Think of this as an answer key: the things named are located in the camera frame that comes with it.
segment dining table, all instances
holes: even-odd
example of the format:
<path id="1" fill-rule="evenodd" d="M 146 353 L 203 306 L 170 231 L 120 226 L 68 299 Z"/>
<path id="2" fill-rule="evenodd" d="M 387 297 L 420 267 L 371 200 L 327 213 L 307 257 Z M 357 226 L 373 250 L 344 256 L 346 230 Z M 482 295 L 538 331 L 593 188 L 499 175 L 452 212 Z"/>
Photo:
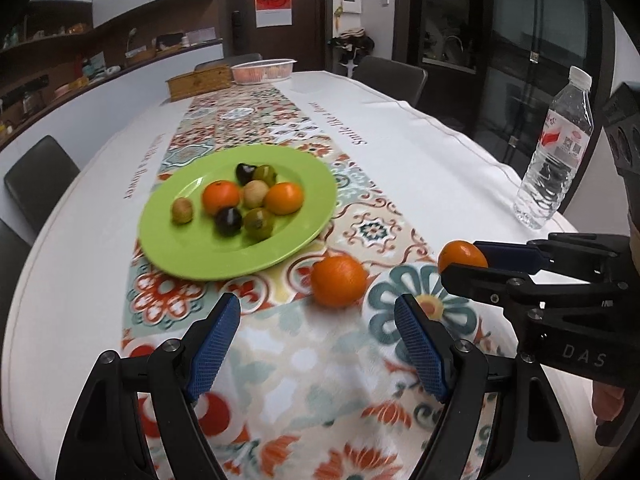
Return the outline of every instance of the dining table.
<path id="1" fill-rule="evenodd" d="M 257 143 L 311 153 L 334 175 L 337 203 L 319 236 L 273 267 L 217 282 L 178 279 L 148 261 L 138 220 L 154 190 L 194 160 Z M 575 231 L 560 214 L 540 231 L 522 225 L 511 209 L 519 185 L 465 134 L 327 72 L 158 102 L 94 156 L 31 250 L 2 348 L 4 429 L 39 478 L 53 479 L 98 355 L 149 354 L 231 292 L 241 301 L 240 326 L 194 407 L 226 476 L 404 480 L 443 406 L 420 387 L 394 300 L 408 292 L 436 304 L 430 318 L 452 335 L 485 353 L 516 355 L 502 310 L 448 294 L 436 262 L 450 240 L 524 243 Z M 350 254 L 368 273 L 352 308 L 314 302 L 312 266 L 332 254 Z M 568 281 L 544 271 L 533 279 Z M 594 439 L 591 382 L 545 371 L 590 478 L 608 453 Z M 478 476 L 495 405 L 486 394 L 464 480 Z M 148 394 L 138 406 L 156 473 L 168 480 Z"/>

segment green plate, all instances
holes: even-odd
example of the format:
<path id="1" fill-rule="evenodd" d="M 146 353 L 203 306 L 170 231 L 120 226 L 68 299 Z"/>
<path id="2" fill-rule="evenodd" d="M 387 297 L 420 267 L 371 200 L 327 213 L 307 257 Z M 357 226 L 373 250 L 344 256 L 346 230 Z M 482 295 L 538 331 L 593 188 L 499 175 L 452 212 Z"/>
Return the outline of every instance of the green plate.
<path id="1" fill-rule="evenodd" d="M 236 182 L 236 166 L 270 164 L 278 182 L 295 182 L 305 203 L 292 215 L 276 217 L 273 235 L 256 242 L 242 232 L 225 238 L 202 209 L 203 189 L 216 180 Z M 177 226 L 171 204 L 190 198 L 193 221 Z M 271 267 L 313 240 L 334 214 L 337 189 L 326 165 L 309 153 L 283 146 L 254 144 L 208 155 L 174 173 L 151 196 L 140 218 L 140 245 L 145 256 L 168 274 L 188 280 L 235 278 Z"/>

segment plastic water bottle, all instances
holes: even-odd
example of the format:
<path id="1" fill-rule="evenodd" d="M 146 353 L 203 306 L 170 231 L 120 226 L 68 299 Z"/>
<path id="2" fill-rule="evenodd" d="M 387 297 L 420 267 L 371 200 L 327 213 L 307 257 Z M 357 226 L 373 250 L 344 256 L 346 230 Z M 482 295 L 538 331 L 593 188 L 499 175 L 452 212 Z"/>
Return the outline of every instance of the plastic water bottle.
<path id="1" fill-rule="evenodd" d="M 593 133 L 590 89 L 591 76 L 572 66 L 569 84 L 551 102 L 513 204 L 514 213 L 528 227 L 540 229 L 554 215 L 578 171 Z"/>

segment tangerine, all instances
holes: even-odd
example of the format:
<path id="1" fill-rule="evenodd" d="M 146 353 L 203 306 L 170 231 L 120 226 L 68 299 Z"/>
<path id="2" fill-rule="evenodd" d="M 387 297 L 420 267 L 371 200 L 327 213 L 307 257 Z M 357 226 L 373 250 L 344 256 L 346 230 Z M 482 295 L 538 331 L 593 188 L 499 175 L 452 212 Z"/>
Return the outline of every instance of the tangerine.
<path id="1" fill-rule="evenodd" d="M 239 203 L 238 185 L 228 180 L 212 182 L 202 192 L 202 207 L 212 216 L 215 216 L 223 207 L 236 207 Z"/>
<path id="2" fill-rule="evenodd" d="M 281 182 L 271 187 L 264 197 L 264 206 L 273 214 L 290 215 L 302 207 L 305 194 L 298 184 Z"/>
<path id="3" fill-rule="evenodd" d="M 311 289 L 316 301 L 329 308 L 343 308 L 367 291 L 369 274 L 351 256 L 330 256 L 314 264 Z"/>
<path id="4" fill-rule="evenodd" d="M 438 273 L 442 274 L 450 264 L 462 264 L 474 267 L 489 267 L 482 251 L 475 245 L 463 240 L 449 242 L 438 256 Z"/>

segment human hand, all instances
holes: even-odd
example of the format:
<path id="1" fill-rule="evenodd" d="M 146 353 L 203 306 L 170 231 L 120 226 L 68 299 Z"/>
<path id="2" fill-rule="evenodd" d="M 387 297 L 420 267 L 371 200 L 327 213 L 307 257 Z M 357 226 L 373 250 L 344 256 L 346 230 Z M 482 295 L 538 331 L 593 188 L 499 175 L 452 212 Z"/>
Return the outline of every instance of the human hand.
<path id="1" fill-rule="evenodd" d="M 591 396 L 593 413 L 600 420 L 611 421 L 615 419 L 625 405 L 624 394 L 624 388 L 593 381 L 593 395 Z"/>

